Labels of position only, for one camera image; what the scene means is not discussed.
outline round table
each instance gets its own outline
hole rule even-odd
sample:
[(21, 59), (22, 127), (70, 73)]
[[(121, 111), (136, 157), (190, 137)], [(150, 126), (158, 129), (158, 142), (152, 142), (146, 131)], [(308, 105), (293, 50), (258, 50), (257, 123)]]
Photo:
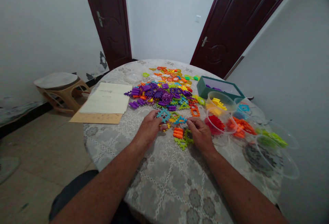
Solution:
[[(149, 68), (166, 66), (181, 69), (190, 76), (219, 77), (198, 67), (161, 59), (139, 60), (120, 66), (100, 82), (134, 85), (130, 75), (147, 72), (151, 81), (153, 71)], [(197, 81), (192, 80), (193, 93), (197, 93)], [(264, 119), (263, 112), (249, 102), (253, 116)], [(118, 125), (84, 124), (86, 149), (99, 171), (106, 167), (133, 139), (143, 118), (153, 110), (143, 106), (136, 110), (128, 107)], [(204, 120), (205, 110), (199, 106), (200, 118)], [(179, 110), (184, 117), (190, 117), (189, 109)], [(270, 201), (277, 202), (281, 181), (276, 187), (269, 178), (255, 172), (245, 160), (242, 148), (230, 141), (223, 147), (216, 147), (231, 165), (255, 185)], [(204, 159), (192, 144), (182, 151), (175, 143), (173, 130), (159, 133), (154, 145), (147, 151), (133, 178), (124, 200), (153, 223), (233, 223), (223, 195), (211, 175)]]

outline dark pants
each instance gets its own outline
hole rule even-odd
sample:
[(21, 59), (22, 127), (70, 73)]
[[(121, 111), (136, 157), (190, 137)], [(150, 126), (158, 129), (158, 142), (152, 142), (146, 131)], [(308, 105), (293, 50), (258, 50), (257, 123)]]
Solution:
[[(97, 174), (97, 170), (84, 172), (83, 174), (77, 176), (67, 186), (65, 186), (62, 192), (59, 193), (59, 195), (52, 203), (49, 213), (49, 221), (54, 219), (56, 215), (62, 210), (62, 208)], [(111, 223), (135, 224), (139, 222), (130, 213), (128, 205), (124, 201), (121, 201)]]

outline door handle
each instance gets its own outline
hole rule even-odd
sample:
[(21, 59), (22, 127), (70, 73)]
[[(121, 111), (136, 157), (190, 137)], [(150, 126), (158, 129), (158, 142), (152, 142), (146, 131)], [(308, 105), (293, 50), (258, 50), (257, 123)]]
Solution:
[(102, 20), (104, 20), (105, 18), (100, 16), (99, 11), (96, 11), (96, 13), (97, 13), (97, 16), (98, 16), (99, 25), (101, 27), (103, 27), (103, 21)]
[(207, 38), (208, 38), (208, 37), (206, 36), (206, 37), (203, 39), (203, 42), (202, 42), (202, 45), (201, 45), (202, 47), (205, 45), (206, 42), (210, 42), (209, 40), (207, 40)]

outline stool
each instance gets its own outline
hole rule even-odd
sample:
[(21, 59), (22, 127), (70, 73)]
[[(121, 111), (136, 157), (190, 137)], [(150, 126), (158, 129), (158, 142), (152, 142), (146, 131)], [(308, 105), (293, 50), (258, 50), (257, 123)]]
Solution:
[[(77, 75), (65, 72), (52, 73), (35, 80), (34, 84), (56, 111), (66, 113), (74, 114), (80, 109), (81, 106), (74, 98), (81, 97), (82, 93), (90, 94), (90, 89), (83, 80)], [(61, 101), (64, 101), (69, 109), (64, 108), (60, 103)]]

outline doorway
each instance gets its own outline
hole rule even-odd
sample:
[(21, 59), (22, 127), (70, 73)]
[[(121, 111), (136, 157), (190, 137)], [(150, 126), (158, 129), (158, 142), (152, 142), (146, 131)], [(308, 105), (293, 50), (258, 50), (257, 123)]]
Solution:
[(191, 65), (224, 78), (282, 0), (214, 0)]
[(109, 69), (132, 61), (126, 0), (88, 0)]

